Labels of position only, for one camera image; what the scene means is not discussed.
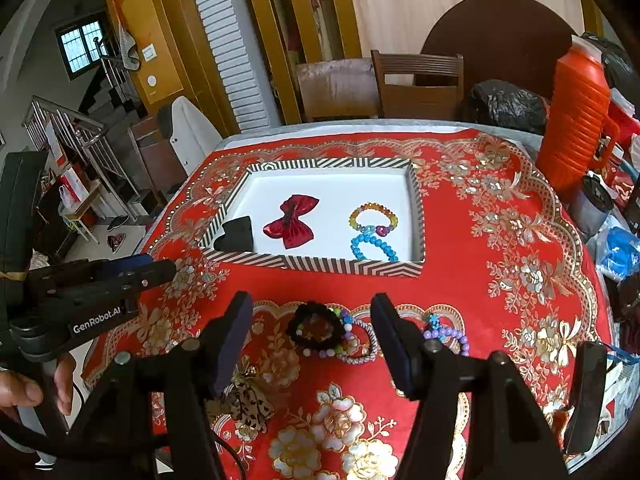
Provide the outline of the leopard print bow scrunchie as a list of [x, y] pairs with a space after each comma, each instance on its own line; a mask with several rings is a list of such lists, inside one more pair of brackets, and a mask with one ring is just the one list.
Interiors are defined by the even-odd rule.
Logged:
[[247, 356], [235, 365], [230, 385], [221, 397], [224, 412], [258, 434], [267, 432], [267, 422], [276, 410], [258, 382], [258, 370]]

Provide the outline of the red satin bow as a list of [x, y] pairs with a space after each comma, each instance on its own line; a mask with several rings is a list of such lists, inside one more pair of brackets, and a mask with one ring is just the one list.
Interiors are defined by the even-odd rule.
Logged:
[[268, 223], [262, 228], [262, 232], [273, 240], [282, 240], [285, 249], [305, 245], [314, 238], [314, 233], [300, 218], [313, 211], [318, 203], [318, 198], [312, 196], [290, 196], [280, 206], [282, 217]]

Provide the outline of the black folded cloth pouch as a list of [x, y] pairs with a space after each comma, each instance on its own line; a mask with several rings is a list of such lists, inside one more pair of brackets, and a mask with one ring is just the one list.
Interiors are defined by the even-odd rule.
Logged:
[[214, 240], [217, 252], [254, 252], [252, 222], [249, 216], [224, 222], [224, 232]]

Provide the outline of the striped white tray box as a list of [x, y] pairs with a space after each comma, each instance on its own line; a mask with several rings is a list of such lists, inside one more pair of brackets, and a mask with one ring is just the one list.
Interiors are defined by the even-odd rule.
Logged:
[[[314, 233], [285, 249], [262, 232], [294, 194], [318, 198], [300, 220]], [[254, 252], [217, 252], [224, 222], [249, 216]], [[424, 212], [413, 163], [403, 158], [341, 157], [256, 162], [232, 186], [204, 232], [207, 259], [308, 272], [416, 278], [426, 259]]]

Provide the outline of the blue plastic bag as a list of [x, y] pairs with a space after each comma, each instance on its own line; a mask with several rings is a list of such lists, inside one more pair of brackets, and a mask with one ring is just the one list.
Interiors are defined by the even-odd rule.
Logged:
[[596, 266], [617, 283], [639, 271], [639, 239], [618, 226], [598, 239]]

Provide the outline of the dark wooden chair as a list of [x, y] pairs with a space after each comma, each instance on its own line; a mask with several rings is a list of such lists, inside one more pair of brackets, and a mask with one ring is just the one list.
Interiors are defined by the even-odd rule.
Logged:
[[371, 51], [383, 118], [457, 120], [464, 97], [462, 55]]

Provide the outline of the black plastic bag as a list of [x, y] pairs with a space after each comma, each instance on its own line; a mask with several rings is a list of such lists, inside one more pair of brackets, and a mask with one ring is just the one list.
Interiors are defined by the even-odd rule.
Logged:
[[468, 116], [477, 124], [544, 135], [549, 104], [537, 93], [499, 79], [474, 84], [468, 99]]

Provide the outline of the brown leather chair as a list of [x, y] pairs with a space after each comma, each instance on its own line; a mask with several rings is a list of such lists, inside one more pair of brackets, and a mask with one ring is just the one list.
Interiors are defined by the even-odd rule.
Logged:
[[299, 64], [296, 78], [307, 122], [378, 116], [380, 97], [370, 58]]

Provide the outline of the white louvered door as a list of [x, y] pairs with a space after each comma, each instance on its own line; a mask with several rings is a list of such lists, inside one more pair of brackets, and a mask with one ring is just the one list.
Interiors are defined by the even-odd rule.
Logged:
[[195, 0], [241, 132], [281, 125], [245, 0]]

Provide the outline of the orange ribbed thermos jug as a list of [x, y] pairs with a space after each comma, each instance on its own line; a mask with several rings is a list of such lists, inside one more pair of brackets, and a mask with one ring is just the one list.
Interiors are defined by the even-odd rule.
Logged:
[[620, 127], [608, 117], [610, 104], [602, 52], [574, 36], [566, 55], [556, 61], [548, 122], [536, 159], [563, 203], [574, 198], [588, 171], [602, 169], [612, 155]]

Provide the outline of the dark round table top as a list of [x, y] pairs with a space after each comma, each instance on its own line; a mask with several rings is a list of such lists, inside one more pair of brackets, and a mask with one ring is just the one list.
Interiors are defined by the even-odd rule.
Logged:
[[574, 35], [536, 0], [463, 0], [436, 22], [421, 52], [461, 55], [466, 96], [476, 84], [495, 79], [550, 99], [556, 60]]

